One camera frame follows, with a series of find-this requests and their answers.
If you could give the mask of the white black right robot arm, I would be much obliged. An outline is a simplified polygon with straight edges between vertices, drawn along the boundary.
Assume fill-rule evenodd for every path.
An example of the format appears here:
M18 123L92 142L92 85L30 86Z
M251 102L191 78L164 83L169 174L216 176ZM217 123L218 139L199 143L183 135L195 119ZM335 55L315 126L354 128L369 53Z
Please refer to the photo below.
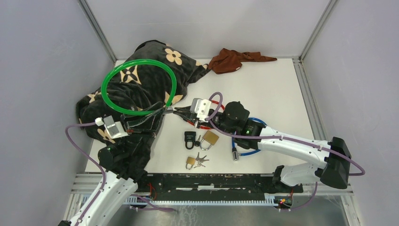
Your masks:
M176 108L174 114L196 127L204 125L230 136L244 149L273 151L304 162L278 166L271 180L275 191L284 192L290 186L314 182L336 189L347 188L351 153L343 139L334 137L326 141L296 137L250 119L250 112L240 102L229 102L221 112L212 109L210 104L208 100L197 98L192 106Z

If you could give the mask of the red cable lock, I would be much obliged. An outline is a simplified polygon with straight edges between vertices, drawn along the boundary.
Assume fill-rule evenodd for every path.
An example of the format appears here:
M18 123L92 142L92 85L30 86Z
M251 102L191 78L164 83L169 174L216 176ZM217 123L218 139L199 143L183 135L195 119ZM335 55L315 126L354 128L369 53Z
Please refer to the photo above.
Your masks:
M213 104L219 104L219 102L218 101L215 101L215 100L212 100L211 101ZM221 105L221 109L222 109L222 112L224 111L224 109L225 109L225 107L224 107L224 105L222 104ZM212 129L211 127L210 127L210 125L205 125L206 123L200 123L200 122L198 122L198 121L196 121L195 123L192 123L192 125L195 127L195 128L197 128L197 129Z

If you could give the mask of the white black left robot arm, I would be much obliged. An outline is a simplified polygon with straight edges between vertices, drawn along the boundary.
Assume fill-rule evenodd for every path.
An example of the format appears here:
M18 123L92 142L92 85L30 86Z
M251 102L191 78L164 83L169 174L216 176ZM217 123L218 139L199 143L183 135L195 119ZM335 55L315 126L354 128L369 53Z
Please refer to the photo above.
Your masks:
M104 226L130 195L147 188L144 168L151 158L152 144L164 115L172 110L171 106L158 102L133 115L119 114L117 120L111 114L103 114L92 121L75 124L85 127L87 132L99 129L109 140L108 145L98 151L98 160L86 155L100 169L100 182L77 213L59 225Z

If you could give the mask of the black padlock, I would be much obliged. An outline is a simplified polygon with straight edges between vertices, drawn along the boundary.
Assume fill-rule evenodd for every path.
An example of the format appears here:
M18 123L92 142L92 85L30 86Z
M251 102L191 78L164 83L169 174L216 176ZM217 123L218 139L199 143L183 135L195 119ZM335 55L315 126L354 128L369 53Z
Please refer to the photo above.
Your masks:
M196 132L195 131L185 131L184 132L184 142L185 142L185 148L187 150L191 150L194 147L195 141L196 141Z

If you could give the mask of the small brass padlock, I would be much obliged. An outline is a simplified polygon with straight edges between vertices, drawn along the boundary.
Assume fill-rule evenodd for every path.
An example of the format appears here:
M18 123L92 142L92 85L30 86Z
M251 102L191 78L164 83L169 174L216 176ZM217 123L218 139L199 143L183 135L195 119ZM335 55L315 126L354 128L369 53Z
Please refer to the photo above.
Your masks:
M195 159L195 158L193 158L193 157L187 157L185 168L186 168L187 170L191 170L191 169L194 167L195 163L196 163L196 159Z

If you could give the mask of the blue cable lock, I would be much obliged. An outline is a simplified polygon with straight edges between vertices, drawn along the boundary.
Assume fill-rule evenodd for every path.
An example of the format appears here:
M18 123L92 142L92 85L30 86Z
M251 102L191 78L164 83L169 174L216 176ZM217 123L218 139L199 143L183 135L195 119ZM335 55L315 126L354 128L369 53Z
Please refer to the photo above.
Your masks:
M244 131L241 133L243 136L259 136L261 132L261 128L266 128L267 124L258 118L248 118L247 123L244 127ZM240 156L249 156L255 153L260 152L260 149L257 149L257 141L250 139L248 141L244 140L236 140L235 138L231 138L232 144L232 153L233 159L237 161ZM244 148L244 149L252 149L252 151L239 153L237 151L236 145Z

